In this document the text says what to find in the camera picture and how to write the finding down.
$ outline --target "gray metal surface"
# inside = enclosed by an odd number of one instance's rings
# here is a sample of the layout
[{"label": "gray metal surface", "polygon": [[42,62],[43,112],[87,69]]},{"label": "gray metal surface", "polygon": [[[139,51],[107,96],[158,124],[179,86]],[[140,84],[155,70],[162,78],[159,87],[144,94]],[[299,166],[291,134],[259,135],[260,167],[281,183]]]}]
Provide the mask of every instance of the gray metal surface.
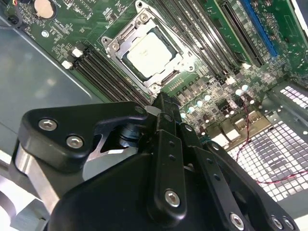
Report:
[{"label": "gray metal surface", "polygon": [[0,32],[0,149],[8,154],[25,112],[102,102],[22,36]]}]

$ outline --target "electronic component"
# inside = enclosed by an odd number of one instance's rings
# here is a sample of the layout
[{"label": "electronic component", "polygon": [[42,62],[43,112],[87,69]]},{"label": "electronic component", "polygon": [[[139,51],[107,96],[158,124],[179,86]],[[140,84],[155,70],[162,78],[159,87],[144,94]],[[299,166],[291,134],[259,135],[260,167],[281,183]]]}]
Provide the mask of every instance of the electronic component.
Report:
[{"label": "electronic component", "polygon": [[230,141],[235,141],[240,138],[240,134],[237,132],[229,119],[224,120],[220,124],[220,127]]},{"label": "electronic component", "polygon": [[108,56],[144,92],[155,94],[194,64],[172,29],[151,6],[135,2],[136,16],[112,39],[102,36]]},{"label": "electronic component", "polygon": [[209,117],[208,117],[206,114],[203,115],[203,120],[204,120],[206,123],[210,122]]},{"label": "electronic component", "polygon": [[36,16],[40,19],[53,19],[57,15],[57,7],[51,0],[35,0],[33,3]]},{"label": "electronic component", "polygon": [[220,128],[216,125],[211,125],[206,128],[211,140],[224,147],[229,144],[228,139],[222,134]]},{"label": "electronic component", "polygon": [[[252,110],[248,115],[248,120],[250,137],[259,134],[271,126],[271,123],[259,111]],[[240,114],[237,114],[231,119],[231,122],[237,127],[240,138],[229,143],[229,147],[226,150],[238,146],[247,139],[247,119],[243,118]]]},{"label": "electronic component", "polygon": [[227,100],[223,100],[220,104],[217,105],[217,107],[226,118],[229,118],[230,115],[234,114],[234,110],[229,105]]}]

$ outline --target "capacitor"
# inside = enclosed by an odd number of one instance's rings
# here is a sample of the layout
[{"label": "capacitor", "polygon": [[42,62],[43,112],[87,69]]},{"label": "capacitor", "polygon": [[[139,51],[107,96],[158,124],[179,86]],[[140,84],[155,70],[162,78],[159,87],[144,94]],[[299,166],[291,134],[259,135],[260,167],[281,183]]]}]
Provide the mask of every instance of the capacitor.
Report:
[{"label": "capacitor", "polygon": [[249,88],[249,86],[247,84],[243,84],[242,87],[241,87],[242,91],[247,91],[248,88]]},{"label": "capacitor", "polygon": [[255,100],[250,96],[250,95],[245,95],[246,97],[246,100],[250,103],[250,104],[254,104],[255,103]]},{"label": "capacitor", "polygon": [[226,117],[226,118],[229,118],[229,111],[228,110],[224,110],[224,111],[222,111],[222,113],[224,114],[224,116]]},{"label": "capacitor", "polygon": [[198,107],[202,107],[203,101],[200,100],[200,99],[196,99],[196,104],[197,104]]},{"label": "capacitor", "polygon": [[180,111],[180,115],[182,119],[186,118],[186,113],[184,111]]},{"label": "capacitor", "polygon": [[200,126],[200,127],[199,127],[199,130],[200,130],[200,134],[201,134],[202,136],[204,136],[204,135],[205,135],[205,129],[204,129],[204,127],[203,127],[203,126]]},{"label": "capacitor", "polygon": [[204,98],[205,101],[209,101],[211,99],[211,96],[204,94],[203,98]]},{"label": "capacitor", "polygon": [[195,111],[194,106],[191,105],[191,104],[189,104],[189,105],[188,105],[188,112],[189,112],[189,113],[192,113],[192,112],[194,112],[194,111]]},{"label": "capacitor", "polygon": [[206,123],[210,122],[210,120],[209,120],[209,118],[207,117],[206,114],[203,115],[203,120],[204,120]]}]

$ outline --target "mounting screw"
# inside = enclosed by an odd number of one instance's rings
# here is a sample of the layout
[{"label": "mounting screw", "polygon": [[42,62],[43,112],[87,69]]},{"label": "mounting screw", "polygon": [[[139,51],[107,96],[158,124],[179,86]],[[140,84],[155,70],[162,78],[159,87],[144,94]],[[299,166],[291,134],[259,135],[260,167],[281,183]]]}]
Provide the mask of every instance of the mounting screw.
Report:
[{"label": "mounting screw", "polygon": [[171,190],[166,191],[165,192],[165,200],[172,207],[179,207],[179,205],[180,205],[180,198],[174,191],[171,191]]},{"label": "mounting screw", "polygon": [[135,106],[135,110],[136,110],[136,112],[138,112],[140,114],[144,114],[144,110],[139,106]]},{"label": "mounting screw", "polygon": [[81,148],[83,146],[83,141],[78,136],[70,136],[66,139],[66,144],[71,148]]},{"label": "mounting screw", "polygon": [[119,44],[117,43],[112,44],[112,49],[114,49],[115,51],[117,51],[119,48],[120,48]]},{"label": "mounting screw", "polygon": [[283,229],[281,222],[275,216],[271,216],[271,220],[274,222],[274,224],[276,225],[278,229],[280,230]]},{"label": "mounting screw", "polygon": [[215,143],[212,143],[212,147],[215,149],[215,150],[219,150],[219,147],[218,147],[218,145],[217,144],[215,144]]},{"label": "mounting screw", "polygon": [[142,13],[139,18],[140,21],[142,21],[143,23],[145,23],[149,19],[149,17],[145,13]]},{"label": "mounting screw", "polygon": [[164,114],[164,118],[165,118],[166,120],[168,120],[169,122],[172,121],[171,116],[169,116],[168,114]]},{"label": "mounting screw", "polygon": [[295,229],[293,224],[287,218],[283,218],[283,221],[287,224],[287,226],[289,226],[290,229]]},{"label": "mounting screw", "polygon": [[49,37],[49,33],[47,30],[43,30],[41,35],[44,37],[44,38],[48,38]]},{"label": "mounting screw", "polygon": [[38,126],[45,131],[53,131],[58,126],[56,121],[53,121],[51,119],[42,119],[39,121],[38,124]]},{"label": "mounting screw", "polygon": [[238,230],[244,230],[244,222],[238,215],[236,215],[235,213],[230,213],[230,219],[231,219],[232,224]]},{"label": "mounting screw", "polygon": [[191,126],[189,126],[189,125],[185,125],[185,128],[188,130],[188,131],[192,131],[193,129],[192,129],[192,127]]}]

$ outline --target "green circuit board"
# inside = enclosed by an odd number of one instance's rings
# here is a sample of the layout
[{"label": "green circuit board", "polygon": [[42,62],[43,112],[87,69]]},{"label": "green circuit board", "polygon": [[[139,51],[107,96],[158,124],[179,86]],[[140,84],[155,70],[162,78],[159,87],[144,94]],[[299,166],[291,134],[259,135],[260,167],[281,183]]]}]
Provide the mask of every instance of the green circuit board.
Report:
[{"label": "green circuit board", "polygon": [[[72,49],[77,43],[91,45],[100,55],[108,61],[108,64],[115,68],[122,78],[125,78],[146,100],[151,102],[153,95],[140,90],[129,76],[109,59],[106,49],[102,44],[102,37],[114,38],[138,13],[135,0],[52,0],[56,7],[56,16],[45,20],[38,17],[34,10],[34,2],[21,4],[21,11],[24,17],[24,31],[39,46],[49,53],[60,64],[68,60]],[[143,1],[153,7],[168,27],[174,30],[174,34],[185,40],[186,33],[194,34],[190,42],[185,42],[188,48],[193,46],[197,35],[200,39],[203,34],[198,25],[193,23],[185,24],[193,20],[189,11],[185,10],[185,4],[194,2],[145,0]],[[224,45],[223,49],[209,48],[207,53],[193,49],[192,54],[196,57],[193,71],[181,71],[177,73],[161,90],[170,96],[175,96],[181,104],[181,112],[185,114],[184,120],[193,125],[194,128],[205,124],[203,115],[207,114],[209,122],[206,126],[223,121],[224,114],[219,110],[218,105],[227,100],[235,111],[235,115],[242,110],[234,102],[235,91],[241,86],[247,85],[246,91],[256,102],[261,102],[264,92],[278,84],[284,79],[301,80],[307,78],[308,73],[308,44],[305,35],[298,23],[294,10],[289,0],[253,0],[250,4],[263,26],[263,29],[274,46],[277,56],[270,54],[259,32],[249,19],[243,2],[238,0],[200,0],[199,9],[195,12],[208,16],[205,23],[211,22],[216,34],[221,36]],[[226,11],[231,10],[237,15],[237,22],[243,27],[245,34],[238,34],[232,26],[232,20],[228,19]],[[8,6],[7,15],[13,15],[12,6]],[[252,58],[251,51],[247,50],[241,36],[247,36],[258,52],[258,58],[262,64]],[[83,82],[89,89],[96,93],[105,102],[112,101],[106,96],[106,92],[98,89],[93,82],[84,78],[75,69],[68,70]],[[204,101],[204,95],[210,95],[209,101]],[[203,104],[196,105],[196,100],[201,99]]]}]

